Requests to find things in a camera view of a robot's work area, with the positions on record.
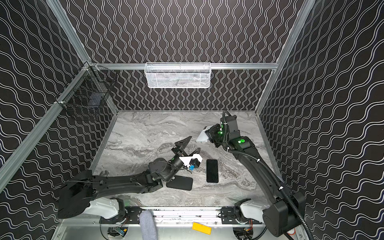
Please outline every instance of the gray marble tabletop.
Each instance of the gray marble tabletop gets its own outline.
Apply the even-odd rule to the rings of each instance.
[[[260,130],[253,112],[230,112],[237,115],[242,136],[248,136],[261,157],[271,167]],[[174,142],[192,136],[186,148],[191,153],[201,148],[203,162],[193,174],[182,170],[177,175],[193,178],[191,191],[164,187],[147,194],[121,194],[131,206],[232,206],[251,198],[266,203],[264,193],[247,171],[231,154],[210,142],[195,142],[205,126],[220,122],[221,112],[120,112],[98,162],[94,174],[108,170],[109,176],[140,173],[158,157],[173,157]],[[217,159],[219,183],[206,182],[206,160]]]

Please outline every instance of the black wall with white wavy lines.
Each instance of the black wall with white wavy lines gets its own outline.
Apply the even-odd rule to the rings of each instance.
[[[318,0],[260,115],[316,239],[384,238],[384,1]]]
[[[209,88],[149,88],[144,71],[120,71],[111,96],[123,110],[256,108],[271,70],[213,70]]]
[[[270,63],[303,0],[60,2],[96,63]]]
[[[0,166],[82,66],[45,0],[0,1]],[[0,193],[0,239],[51,239],[57,184],[91,165],[112,114],[76,122],[64,111]]]

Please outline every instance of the white mesh basket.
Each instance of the white mesh basket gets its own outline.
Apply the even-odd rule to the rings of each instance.
[[[211,63],[146,63],[150,88],[209,88]]]

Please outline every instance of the basket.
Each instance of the basket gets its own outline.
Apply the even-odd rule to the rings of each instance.
[[[209,88],[211,63],[145,64],[145,77],[150,88]]]
[[[100,66],[91,66],[62,102],[58,102],[75,120],[98,120],[106,105],[117,73]]]

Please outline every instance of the black wire basket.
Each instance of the black wire basket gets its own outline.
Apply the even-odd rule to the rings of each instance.
[[[98,120],[100,109],[105,106],[117,73],[100,66],[91,66],[59,104],[75,120]]]

